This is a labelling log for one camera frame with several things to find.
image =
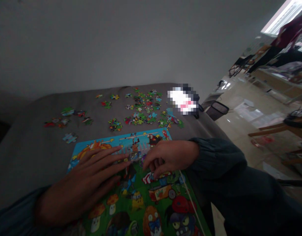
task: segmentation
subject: dark pants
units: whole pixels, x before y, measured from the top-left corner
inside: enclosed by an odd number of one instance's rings
[[[252,73],[259,66],[267,64],[271,59],[273,59],[278,53],[282,51],[282,48],[272,46],[261,59],[259,59],[249,70],[249,73]]]

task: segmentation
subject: person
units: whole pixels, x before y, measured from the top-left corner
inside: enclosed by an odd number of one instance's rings
[[[89,151],[58,183],[1,210],[0,235],[55,235],[78,219],[119,181],[114,174],[130,165],[107,167],[126,158],[111,155],[120,148]],[[229,141],[160,141],[145,158],[143,169],[148,168],[155,179],[166,171],[186,169],[195,180],[193,187],[224,216],[228,236],[302,233],[302,206],[272,176],[248,167],[242,151]]]
[[[280,28],[277,38],[271,43],[270,49],[248,70],[248,73],[252,73],[259,66],[267,64],[291,42],[292,49],[300,34],[302,34],[302,15]]]

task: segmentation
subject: white string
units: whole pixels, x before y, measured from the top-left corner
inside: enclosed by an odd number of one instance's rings
[[[181,177],[182,177],[182,179],[183,179],[184,185],[185,185],[185,187],[186,187],[186,191],[187,191],[187,193],[188,193],[188,196],[189,196],[189,198],[190,198],[190,202],[191,202],[191,204],[193,205],[193,209],[195,210],[195,214],[196,214],[196,216],[197,216],[197,219],[198,219],[198,222],[199,222],[201,231],[202,231],[202,233],[204,234],[204,236],[206,236],[206,235],[205,235],[205,232],[204,232],[204,229],[203,229],[203,226],[201,225],[201,222],[200,222],[200,220],[199,220],[199,216],[198,216],[198,214],[197,214],[195,205],[194,205],[193,200],[192,200],[192,198],[191,198],[191,196],[190,196],[190,193],[189,193],[189,191],[188,191],[188,187],[187,187],[187,185],[186,185],[186,180],[184,179],[184,176],[183,176],[181,170],[180,170],[180,174],[181,174]]]

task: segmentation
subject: jigsaw puzzle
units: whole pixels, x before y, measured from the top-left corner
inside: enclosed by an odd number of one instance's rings
[[[152,172],[142,170],[147,152],[161,140],[172,140],[167,128],[76,144],[68,172],[95,148],[121,145],[118,154],[128,153],[124,161],[133,163],[119,173],[122,179],[114,190],[79,221],[83,235],[202,236],[203,231],[211,235],[184,171],[166,172],[154,179]]]

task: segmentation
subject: finger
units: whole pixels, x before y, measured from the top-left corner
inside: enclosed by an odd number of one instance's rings
[[[159,164],[160,164],[160,165],[163,165],[163,163],[164,163],[164,162],[163,162],[163,159],[162,159],[162,158],[159,158]]]
[[[113,176],[101,184],[101,186],[90,197],[90,199],[86,201],[85,211],[91,209],[102,197],[108,194],[114,188],[115,184],[120,181],[120,179],[121,176]]]
[[[155,168],[159,167],[160,164],[159,164],[159,159],[158,158],[154,160],[154,165],[155,165]]]
[[[113,176],[114,174],[118,173],[119,171],[125,169],[127,166],[130,166],[131,162],[121,162],[116,165],[112,165],[105,170],[102,170],[95,175],[92,176],[93,182],[97,183],[99,186],[102,182]]]
[[[157,146],[155,146],[150,151],[148,151],[147,156],[145,157],[145,160],[143,163],[143,170],[146,170],[149,167],[149,165],[153,162],[153,160],[158,158],[158,154],[157,154],[158,152],[156,151],[156,149],[157,149]]]
[[[94,164],[95,162],[103,159],[104,157],[109,156],[109,155],[113,154],[114,152],[119,151],[120,149],[121,149],[121,146],[112,147],[110,149],[104,149],[102,152],[95,155],[95,157],[91,158],[91,160],[89,160],[87,162],[86,166],[90,166],[90,165]]]
[[[150,168],[150,171],[151,171],[151,172],[155,171],[154,161],[150,163],[149,168]]]
[[[118,154],[118,155],[109,155],[106,158],[101,159],[100,161],[97,161],[92,166],[89,167],[89,172],[92,174],[97,173],[98,171],[101,171],[106,166],[116,162],[123,160],[125,158],[128,158],[129,154]]]
[[[172,169],[169,168],[169,165],[168,164],[164,164],[164,165],[161,165],[159,166],[155,171],[154,171],[154,174],[153,174],[153,177],[154,179],[158,179],[159,176],[167,171],[173,171]]]
[[[104,150],[101,149],[101,148],[96,148],[96,149],[94,149],[94,150],[87,151],[86,154],[82,157],[82,159],[79,161],[78,164],[81,165],[81,164],[87,162],[88,160],[91,159],[91,157],[92,157],[93,155],[98,154],[99,152],[102,152],[102,151],[104,151]]]

